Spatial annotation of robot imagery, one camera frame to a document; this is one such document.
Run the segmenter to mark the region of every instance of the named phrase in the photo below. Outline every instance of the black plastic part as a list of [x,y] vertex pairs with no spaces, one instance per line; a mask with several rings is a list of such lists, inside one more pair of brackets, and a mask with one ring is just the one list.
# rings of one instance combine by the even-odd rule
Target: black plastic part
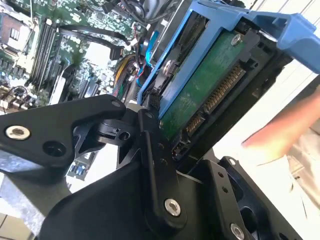
[[[138,112],[138,119],[145,217],[155,233],[163,237],[173,236],[186,225],[187,213],[169,143],[160,137],[157,116],[146,109],[141,109]],[[179,216],[172,216],[166,211],[167,199],[178,202],[181,209]]]
[[138,114],[127,109],[121,119],[105,119],[98,124],[97,140],[105,144],[123,147],[136,139]]
[[129,163],[60,201],[44,220],[39,239],[212,239],[202,204],[202,184],[179,174],[179,188],[172,186],[172,191],[181,191],[190,217],[185,227],[173,236],[163,238],[154,234],[146,222],[141,170],[139,162]]
[[199,161],[190,175],[205,183],[204,199],[208,205],[209,228],[212,229],[215,239],[221,236],[225,236],[225,239],[235,239],[230,225],[236,224],[242,229],[244,239],[253,240],[253,236],[246,231],[226,170],[204,159]]
[[[75,141],[74,129],[103,119],[121,118],[125,111],[126,107],[115,97],[100,95],[3,115],[0,170],[41,183],[55,182],[64,176],[75,158],[74,146],[79,139]],[[5,131],[10,126],[27,128],[30,137],[7,137]]]
[[111,48],[109,58],[110,60],[118,60],[121,58],[122,53],[123,53],[122,48],[116,48],[116,49]]
[[282,234],[286,237],[283,239],[302,240],[237,160],[225,156],[218,164],[228,173],[244,224],[255,239],[278,239]]

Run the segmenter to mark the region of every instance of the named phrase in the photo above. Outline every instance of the yellow wire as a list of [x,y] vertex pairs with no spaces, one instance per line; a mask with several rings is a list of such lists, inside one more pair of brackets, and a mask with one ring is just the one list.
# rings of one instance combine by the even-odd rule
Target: yellow wire
[[116,76],[115,76],[114,85],[116,85],[116,83],[117,83],[117,81],[118,81],[118,79],[119,79],[122,71],[124,70],[125,66],[127,65],[127,62],[129,61],[129,58],[131,58],[131,57],[132,57],[132,55],[129,55],[129,56],[123,61],[123,63],[121,64],[121,66],[120,66],[120,68],[119,68],[119,70],[118,70],[118,72],[117,72],[117,74],[116,74]]

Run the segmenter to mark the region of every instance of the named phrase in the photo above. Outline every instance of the wire bundle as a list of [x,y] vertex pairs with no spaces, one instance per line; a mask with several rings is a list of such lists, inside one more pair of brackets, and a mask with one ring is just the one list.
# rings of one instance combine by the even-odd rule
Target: wire bundle
[[128,81],[128,78],[131,76],[131,74],[128,72],[128,69],[129,67],[132,67],[135,62],[135,55],[130,54],[125,56],[115,67],[112,95],[118,99],[122,99],[124,93],[131,84]]

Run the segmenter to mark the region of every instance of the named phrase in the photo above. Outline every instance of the motherboard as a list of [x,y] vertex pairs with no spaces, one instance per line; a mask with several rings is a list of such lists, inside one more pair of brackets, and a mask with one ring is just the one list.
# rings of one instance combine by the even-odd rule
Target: motherboard
[[[104,0],[0,2],[3,9],[0,33],[0,104],[3,112],[113,93],[118,63],[134,52],[138,37],[146,29],[121,3],[103,11],[104,3]],[[111,57],[110,49],[105,45],[63,34],[62,26],[87,26],[119,33],[132,44]],[[109,35],[90,35],[116,47],[125,45],[123,40]],[[15,98],[17,103],[14,105],[8,99],[17,91],[21,94]]]

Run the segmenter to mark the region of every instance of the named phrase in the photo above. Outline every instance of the silver screw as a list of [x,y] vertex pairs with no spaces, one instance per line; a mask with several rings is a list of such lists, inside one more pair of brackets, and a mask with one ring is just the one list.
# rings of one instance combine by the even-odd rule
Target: silver screw
[[241,40],[242,40],[241,34],[237,34],[237,35],[235,35],[235,36],[232,38],[232,40],[231,40],[231,45],[232,45],[232,46],[235,46],[235,45],[237,45],[238,43],[240,43]]
[[233,235],[236,237],[236,239],[238,239],[238,240],[245,239],[244,232],[241,230],[241,228],[237,224],[231,223],[230,229],[231,229],[231,232],[233,233]]
[[232,158],[229,158],[229,161],[230,161],[230,163],[231,163],[233,166],[235,166],[235,165],[236,165],[236,161],[235,161],[235,160],[233,160]]
[[5,135],[14,140],[26,140],[30,134],[28,128],[19,125],[10,126],[5,130]]
[[167,200],[164,201],[164,207],[165,207],[165,210],[167,210],[167,212],[174,217],[179,216],[181,213],[181,208],[179,203],[172,198],[168,198]]

